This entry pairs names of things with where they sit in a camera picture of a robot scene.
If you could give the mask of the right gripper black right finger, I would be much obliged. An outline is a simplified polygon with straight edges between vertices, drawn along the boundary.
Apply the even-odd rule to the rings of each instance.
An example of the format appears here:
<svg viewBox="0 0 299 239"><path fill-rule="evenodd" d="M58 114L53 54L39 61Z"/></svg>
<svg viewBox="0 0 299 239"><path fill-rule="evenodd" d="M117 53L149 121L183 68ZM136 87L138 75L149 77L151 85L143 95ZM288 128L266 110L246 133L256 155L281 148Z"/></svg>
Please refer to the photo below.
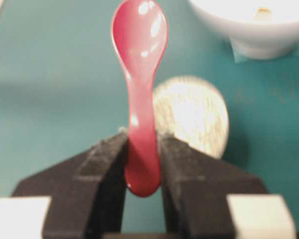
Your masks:
<svg viewBox="0 0 299 239"><path fill-rule="evenodd" d="M237 235L228 194L266 194L262 180L214 159L173 136L160 136L161 187L166 230L190 239Z"/></svg>

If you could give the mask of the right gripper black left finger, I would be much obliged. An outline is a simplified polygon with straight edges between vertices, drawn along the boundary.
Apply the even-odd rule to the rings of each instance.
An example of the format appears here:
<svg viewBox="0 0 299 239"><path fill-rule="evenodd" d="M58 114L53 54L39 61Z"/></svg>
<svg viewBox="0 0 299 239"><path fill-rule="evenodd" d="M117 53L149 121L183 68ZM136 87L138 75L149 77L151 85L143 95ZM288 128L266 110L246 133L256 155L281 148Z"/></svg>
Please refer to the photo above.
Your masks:
<svg viewBox="0 0 299 239"><path fill-rule="evenodd" d="M127 141L121 132L17 184L12 197L51 197L43 238L100 239L121 231Z"/></svg>

